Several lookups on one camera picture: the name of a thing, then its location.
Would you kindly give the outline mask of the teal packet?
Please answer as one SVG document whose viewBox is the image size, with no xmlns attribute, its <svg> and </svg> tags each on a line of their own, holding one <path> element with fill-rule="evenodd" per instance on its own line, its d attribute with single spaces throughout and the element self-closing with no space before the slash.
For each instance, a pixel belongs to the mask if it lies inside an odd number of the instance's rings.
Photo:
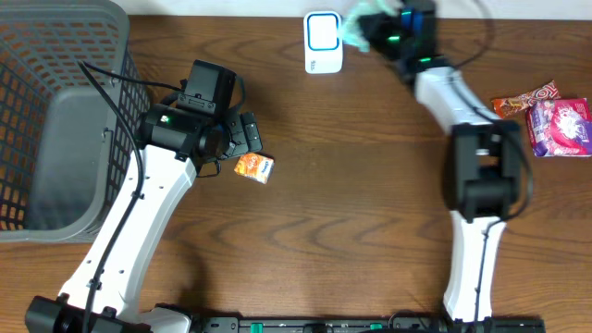
<svg viewBox="0 0 592 333">
<path fill-rule="evenodd" d="M 401 0 L 359 0 L 350 7 L 339 28 L 339 36 L 345 44 L 356 47 L 360 52 L 368 53 L 370 43 L 363 37 L 358 19 L 362 16 L 388 14 L 397 16 L 397 11 L 403 7 Z"/>
</svg>

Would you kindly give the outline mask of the orange small box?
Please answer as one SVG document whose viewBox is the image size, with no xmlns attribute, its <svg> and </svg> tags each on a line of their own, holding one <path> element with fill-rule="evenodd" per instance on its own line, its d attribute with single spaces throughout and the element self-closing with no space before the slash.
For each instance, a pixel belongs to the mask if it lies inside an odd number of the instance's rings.
<svg viewBox="0 0 592 333">
<path fill-rule="evenodd" d="M 234 167 L 237 175 L 266 184 L 271 175 L 275 160 L 261 154 L 248 153 L 241 156 Z"/>
</svg>

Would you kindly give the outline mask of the red Top chocolate bar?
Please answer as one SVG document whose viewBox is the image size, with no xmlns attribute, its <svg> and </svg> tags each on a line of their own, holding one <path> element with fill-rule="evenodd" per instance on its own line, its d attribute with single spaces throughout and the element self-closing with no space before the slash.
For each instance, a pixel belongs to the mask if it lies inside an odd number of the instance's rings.
<svg viewBox="0 0 592 333">
<path fill-rule="evenodd" d="M 538 102 L 560 99 L 561 94 L 554 80 L 513 97 L 501 97 L 491 100 L 495 113 L 501 118 L 512 117 L 522 113 Z"/>
</svg>

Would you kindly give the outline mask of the red purple snack packet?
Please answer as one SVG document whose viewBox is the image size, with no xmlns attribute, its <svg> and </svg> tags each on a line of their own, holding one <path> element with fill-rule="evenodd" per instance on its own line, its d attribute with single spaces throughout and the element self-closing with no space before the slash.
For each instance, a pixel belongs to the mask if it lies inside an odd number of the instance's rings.
<svg viewBox="0 0 592 333">
<path fill-rule="evenodd" d="M 538 157 L 590 156 L 591 113 L 586 98 L 538 102 L 525 115 Z"/>
</svg>

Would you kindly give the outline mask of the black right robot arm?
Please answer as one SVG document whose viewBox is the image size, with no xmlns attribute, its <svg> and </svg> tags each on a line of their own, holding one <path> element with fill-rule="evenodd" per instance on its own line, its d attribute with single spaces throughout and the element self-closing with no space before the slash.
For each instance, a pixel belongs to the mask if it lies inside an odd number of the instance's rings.
<svg viewBox="0 0 592 333">
<path fill-rule="evenodd" d="M 521 128 L 487 110 L 460 68 L 438 53 L 434 10 L 405 6 L 394 16 L 365 14 L 355 22 L 449 137 L 442 190 L 453 245 L 443 305 L 453 324 L 482 330 L 492 316 L 502 233 L 533 192 Z"/>
</svg>

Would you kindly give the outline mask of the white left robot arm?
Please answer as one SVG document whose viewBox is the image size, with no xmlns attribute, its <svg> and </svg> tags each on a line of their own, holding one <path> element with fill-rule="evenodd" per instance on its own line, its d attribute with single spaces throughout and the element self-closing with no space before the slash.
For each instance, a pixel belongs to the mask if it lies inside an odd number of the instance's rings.
<svg viewBox="0 0 592 333">
<path fill-rule="evenodd" d="M 142 116 L 138 152 L 91 249 L 57 298 L 36 296 L 30 332 L 189 332 L 195 319 L 173 305 L 141 312 L 147 268 L 169 219 L 204 164 L 262 149 L 255 116 L 156 104 Z"/>
</svg>

